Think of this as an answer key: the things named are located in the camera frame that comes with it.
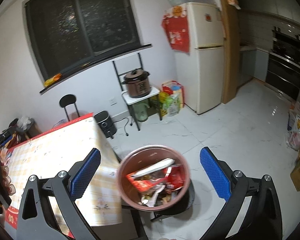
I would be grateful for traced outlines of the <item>yellow snack bag on sill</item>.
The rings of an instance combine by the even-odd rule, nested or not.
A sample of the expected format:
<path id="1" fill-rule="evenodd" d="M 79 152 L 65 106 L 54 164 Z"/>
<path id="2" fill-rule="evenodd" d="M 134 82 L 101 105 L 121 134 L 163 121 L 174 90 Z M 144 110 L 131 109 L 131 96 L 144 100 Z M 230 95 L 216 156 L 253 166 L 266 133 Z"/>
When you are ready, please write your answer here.
<path id="1" fill-rule="evenodd" d="M 44 82 L 44 87 L 49 87 L 50 85 L 53 85 L 55 82 L 57 82 L 60 78 L 62 77 L 61 73 L 58 73 L 56 75 L 54 75 L 53 77 L 47 79 Z"/>

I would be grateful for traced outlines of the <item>white refrigerator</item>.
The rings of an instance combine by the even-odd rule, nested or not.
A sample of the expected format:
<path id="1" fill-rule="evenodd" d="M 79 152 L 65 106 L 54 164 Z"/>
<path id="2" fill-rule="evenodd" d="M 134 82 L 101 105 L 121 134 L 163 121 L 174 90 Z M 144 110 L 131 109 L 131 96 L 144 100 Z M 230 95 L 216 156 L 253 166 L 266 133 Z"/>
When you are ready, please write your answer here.
<path id="1" fill-rule="evenodd" d="M 190 51 L 175 51 L 177 82 L 184 102 L 198 115 L 218 106 L 224 82 L 224 31 L 220 9 L 211 4 L 185 3 Z"/>

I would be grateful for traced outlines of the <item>dark window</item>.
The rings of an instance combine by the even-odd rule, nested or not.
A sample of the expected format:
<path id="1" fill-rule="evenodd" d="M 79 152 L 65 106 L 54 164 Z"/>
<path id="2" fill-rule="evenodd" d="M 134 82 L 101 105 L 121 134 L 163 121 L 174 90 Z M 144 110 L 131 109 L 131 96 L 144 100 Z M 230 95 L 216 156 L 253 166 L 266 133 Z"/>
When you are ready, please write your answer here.
<path id="1" fill-rule="evenodd" d="M 44 80 L 141 46 L 130 0 L 29 0 L 25 12 Z"/>

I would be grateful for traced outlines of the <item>red hanging calendar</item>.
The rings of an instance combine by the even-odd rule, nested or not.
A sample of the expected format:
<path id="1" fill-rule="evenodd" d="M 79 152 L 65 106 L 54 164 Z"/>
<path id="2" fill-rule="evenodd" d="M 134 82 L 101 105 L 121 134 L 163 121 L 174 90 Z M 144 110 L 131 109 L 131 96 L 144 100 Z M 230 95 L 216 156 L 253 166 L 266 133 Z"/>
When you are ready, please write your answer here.
<path id="1" fill-rule="evenodd" d="M 185 3 L 166 10 L 161 26 L 173 50 L 183 53 L 190 51 L 189 24 Z"/>

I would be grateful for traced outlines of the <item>black metal rack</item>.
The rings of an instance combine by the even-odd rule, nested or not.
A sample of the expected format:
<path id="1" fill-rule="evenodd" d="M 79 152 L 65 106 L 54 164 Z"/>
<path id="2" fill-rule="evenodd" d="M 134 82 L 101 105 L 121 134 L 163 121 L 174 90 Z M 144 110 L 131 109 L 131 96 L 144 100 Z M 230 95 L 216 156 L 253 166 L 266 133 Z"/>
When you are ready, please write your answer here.
<path id="1" fill-rule="evenodd" d="M 162 120 L 162 113 L 159 104 L 160 90 L 151 85 L 149 81 L 150 73 L 143 67 L 141 54 L 138 52 L 137 56 L 140 66 L 123 73 L 119 73 L 115 60 L 112 60 L 111 62 L 119 82 L 121 97 L 123 98 L 132 118 L 130 125 L 134 122 L 137 130 L 141 131 L 139 125 L 140 121 L 137 119 L 136 112 L 133 107 L 134 105 L 147 100 L 149 105 L 158 113 L 160 121 Z"/>

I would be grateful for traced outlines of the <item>white printed paper packet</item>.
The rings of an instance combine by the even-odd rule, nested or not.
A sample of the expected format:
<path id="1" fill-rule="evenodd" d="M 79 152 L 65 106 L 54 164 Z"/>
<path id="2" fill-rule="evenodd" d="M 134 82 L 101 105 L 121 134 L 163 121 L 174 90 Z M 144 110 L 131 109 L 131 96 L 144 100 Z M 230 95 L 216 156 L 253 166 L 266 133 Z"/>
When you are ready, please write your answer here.
<path id="1" fill-rule="evenodd" d="M 147 207 L 154 207 L 159 194 L 165 189 L 166 185 L 159 184 L 155 186 L 154 191 L 141 197 L 141 204 Z"/>

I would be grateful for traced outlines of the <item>snack pile at table end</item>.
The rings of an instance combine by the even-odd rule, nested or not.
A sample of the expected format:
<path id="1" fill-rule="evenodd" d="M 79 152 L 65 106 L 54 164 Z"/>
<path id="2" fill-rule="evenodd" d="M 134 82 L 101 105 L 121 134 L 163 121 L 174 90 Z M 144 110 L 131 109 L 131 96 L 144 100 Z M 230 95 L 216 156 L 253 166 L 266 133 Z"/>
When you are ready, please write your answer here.
<path id="1" fill-rule="evenodd" d="M 23 116 L 14 119 L 8 128 L 0 134 L 0 149 L 6 144 L 20 143 L 32 139 L 41 134 L 35 120 Z"/>

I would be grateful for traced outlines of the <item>red clear-window snack bag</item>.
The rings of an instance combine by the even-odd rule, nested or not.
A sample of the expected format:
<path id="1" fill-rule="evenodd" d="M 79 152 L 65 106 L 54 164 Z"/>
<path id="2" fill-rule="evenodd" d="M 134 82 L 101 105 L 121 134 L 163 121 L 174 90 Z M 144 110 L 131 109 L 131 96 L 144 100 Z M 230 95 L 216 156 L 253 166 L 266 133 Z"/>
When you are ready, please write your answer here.
<path id="1" fill-rule="evenodd" d="M 185 172 L 180 165 L 172 165 L 139 178 L 133 178 L 133 175 L 130 173 L 126 178 L 140 193 L 150 193 L 161 184 L 165 185 L 168 191 L 176 191 L 185 183 Z"/>

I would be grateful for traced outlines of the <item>green kettle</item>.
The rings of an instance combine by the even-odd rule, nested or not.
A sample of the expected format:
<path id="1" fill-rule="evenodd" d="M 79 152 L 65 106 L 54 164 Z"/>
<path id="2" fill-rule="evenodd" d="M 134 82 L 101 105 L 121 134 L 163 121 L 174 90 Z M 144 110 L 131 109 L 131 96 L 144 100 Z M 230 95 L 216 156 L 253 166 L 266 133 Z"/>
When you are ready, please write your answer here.
<path id="1" fill-rule="evenodd" d="M 149 104 L 145 102 L 139 102 L 133 105 L 135 116 L 139 122 L 145 122 L 148 119 L 147 109 L 149 109 Z"/>

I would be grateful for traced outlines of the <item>brown electric pressure cooker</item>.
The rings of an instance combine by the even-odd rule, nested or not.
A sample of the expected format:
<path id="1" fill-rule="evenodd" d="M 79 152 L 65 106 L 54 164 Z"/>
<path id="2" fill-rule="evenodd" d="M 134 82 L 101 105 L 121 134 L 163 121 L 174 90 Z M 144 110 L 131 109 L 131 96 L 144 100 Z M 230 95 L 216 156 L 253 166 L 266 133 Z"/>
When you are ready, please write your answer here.
<path id="1" fill-rule="evenodd" d="M 128 72 L 121 82 L 126 86 L 127 92 L 131 98 L 141 98 L 151 92 L 151 85 L 148 77 L 150 73 L 143 69 L 134 69 Z"/>

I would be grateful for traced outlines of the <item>orange plaid tablecloth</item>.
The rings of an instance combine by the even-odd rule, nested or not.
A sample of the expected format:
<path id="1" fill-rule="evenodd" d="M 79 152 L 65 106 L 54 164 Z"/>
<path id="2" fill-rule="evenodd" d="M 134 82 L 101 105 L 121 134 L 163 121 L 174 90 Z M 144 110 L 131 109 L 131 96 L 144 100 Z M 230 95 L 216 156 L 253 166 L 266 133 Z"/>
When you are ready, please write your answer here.
<path id="1" fill-rule="evenodd" d="M 92 148 L 101 152 L 101 164 L 76 205 L 92 227 L 122 223 L 121 197 L 116 184 L 119 162 L 91 114 L 51 129 L 8 150 L 5 163 L 16 193 L 5 214 L 9 231 L 17 228 L 21 197 L 28 178 L 52 178 L 82 161 Z"/>

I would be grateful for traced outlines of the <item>green yellow rice bag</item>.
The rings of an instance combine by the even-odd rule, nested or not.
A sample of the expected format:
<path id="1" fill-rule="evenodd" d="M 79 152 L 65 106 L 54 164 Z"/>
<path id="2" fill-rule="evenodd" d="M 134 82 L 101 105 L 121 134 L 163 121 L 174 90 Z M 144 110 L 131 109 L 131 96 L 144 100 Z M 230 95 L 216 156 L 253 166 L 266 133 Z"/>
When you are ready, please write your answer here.
<path id="1" fill-rule="evenodd" d="M 162 116 L 174 116 L 180 111 L 179 94 L 159 93 L 160 113 Z"/>

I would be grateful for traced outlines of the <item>black air fryer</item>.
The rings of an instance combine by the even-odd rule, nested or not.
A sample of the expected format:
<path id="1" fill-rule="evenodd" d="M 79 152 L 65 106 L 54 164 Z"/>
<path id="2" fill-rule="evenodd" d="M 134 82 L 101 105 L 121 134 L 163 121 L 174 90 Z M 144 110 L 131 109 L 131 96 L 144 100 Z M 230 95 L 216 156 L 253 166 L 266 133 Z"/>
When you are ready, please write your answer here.
<path id="1" fill-rule="evenodd" d="M 117 132 L 117 127 L 115 126 L 109 113 L 107 111 L 101 111 L 94 115 L 94 119 L 106 138 L 114 139 L 114 135 Z"/>

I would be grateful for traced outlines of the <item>pink plastic trash bin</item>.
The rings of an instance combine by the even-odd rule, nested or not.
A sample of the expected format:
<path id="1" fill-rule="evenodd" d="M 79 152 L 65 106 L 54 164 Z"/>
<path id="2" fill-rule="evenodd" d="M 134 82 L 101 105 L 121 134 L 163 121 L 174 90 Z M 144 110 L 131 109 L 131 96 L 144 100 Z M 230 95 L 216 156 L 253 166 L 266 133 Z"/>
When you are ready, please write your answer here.
<path id="1" fill-rule="evenodd" d="M 164 189 L 159 194 L 154 207 L 144 206 L 141 204 L 141 197 L 153 191 L 150 193 L 140 193 L 128 181 L 126 175 L 135 173 L 166 158 L 174 159 L 173 165 L 180 165 L 184 169 L 185 183 L 181 189 L 176 191 Z M 164 145 L 147 145 L 133 150 L 121 161 L 116 174 L 117 187 L 122 199 L 131 207 L 148 212 L 165 210 L 175 205 L 188 190 L 190 181 L 190 169 L 185 158 L 178 151 Z"/>

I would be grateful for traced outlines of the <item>black built-in oven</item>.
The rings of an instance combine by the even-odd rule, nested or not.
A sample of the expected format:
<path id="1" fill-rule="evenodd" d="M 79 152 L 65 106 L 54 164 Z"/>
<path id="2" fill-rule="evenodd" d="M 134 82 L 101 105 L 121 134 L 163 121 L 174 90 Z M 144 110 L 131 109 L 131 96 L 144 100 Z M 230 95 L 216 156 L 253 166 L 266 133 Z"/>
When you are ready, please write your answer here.
<path id="1" fill-rule="evenodd" d="M 272 32 L 266 84 L 296 100 L 300 93 L 300 35 L 290 36 L 276 26 Z"/>

